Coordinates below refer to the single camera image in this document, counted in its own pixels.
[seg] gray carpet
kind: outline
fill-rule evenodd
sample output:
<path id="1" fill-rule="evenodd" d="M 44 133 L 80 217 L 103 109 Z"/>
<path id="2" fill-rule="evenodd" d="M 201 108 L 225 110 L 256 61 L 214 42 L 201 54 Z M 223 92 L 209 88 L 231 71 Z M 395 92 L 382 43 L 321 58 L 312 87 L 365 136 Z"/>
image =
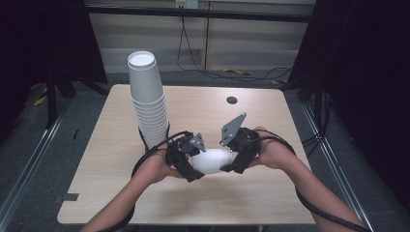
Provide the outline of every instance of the gray carpet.
<path id="1" fill-rule="evenodd" d="M 271 73 L 271 76 L 280 75 L 282 72 L 275 71 Z M 264 76 L 265 73 L 253 72 L 257 76 Z M 278 87 L 271 80 L 244 82 L 213 79 L 198 72 L 162 72 L 161 78 L 163 85 Z M 113 84 L 128 83 L 128 76 L 124 73 L 111 74 L 108 76 L 108 80 L 109 84 L 101 84 L 101 86 L 109 89 Z M 74 86 L 77 95 L 70 101 L 68 112 L 19 203 L 7 231 L 77 231 L 80 228 L 80 226 L 60 224 L 56 217 L 61 205 L 53 203 L 52 200 L 56 195 L 67 192 L 106 96 L 99 95 L 79 83 L 75 83 Z M 0 202 L 2 203 L 44 133 L 46 102 L 41 106 L 32 106 L 32 102 L 40 93 L 41 90 L 30 94 L 26 108 L 19 118 L 19 123 L 9 138 L 1 145 Z M 285 92 L 299 135 L 304 140 L 312 136 L 312 131 L 296 94 L 297 91 Z M 59 97 L 59 105 L 64 102 Z M 337 116 L 335 109 L 331 113 L 326 137 L 329 139 L 350 185 L 364 206 L 374 231 L 409 231 L 409 215 L 397 203 L 389 188 L 368 166 L 360 149 L 350 140 L 350 135 Z M 342 198 L 337 181 L 320 148 L 317 148 L 311 155 L 309 162 L 316 176 Z M 133 226 L 126 228 L 126 231 L 132 230 Z M 169 227 L 141 227 L 141 231 L 170 230 Z M 268 231 L 317 231 L 317 228 L 314 225 L 271 225 Z"/>

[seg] stack of paper cups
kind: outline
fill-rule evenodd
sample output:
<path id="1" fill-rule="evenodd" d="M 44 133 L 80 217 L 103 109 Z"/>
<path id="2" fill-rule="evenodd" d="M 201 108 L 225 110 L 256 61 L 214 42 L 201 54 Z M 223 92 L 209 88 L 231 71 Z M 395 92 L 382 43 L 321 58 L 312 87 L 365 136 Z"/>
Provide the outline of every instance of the stack of paper cups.
<path id="1" fill-rule="evenodd" d="M 139 129 L 149 149 L 166 139 L 168 118 L 155 56 L 136 51 L 129 56 L 131 98 Z"/>

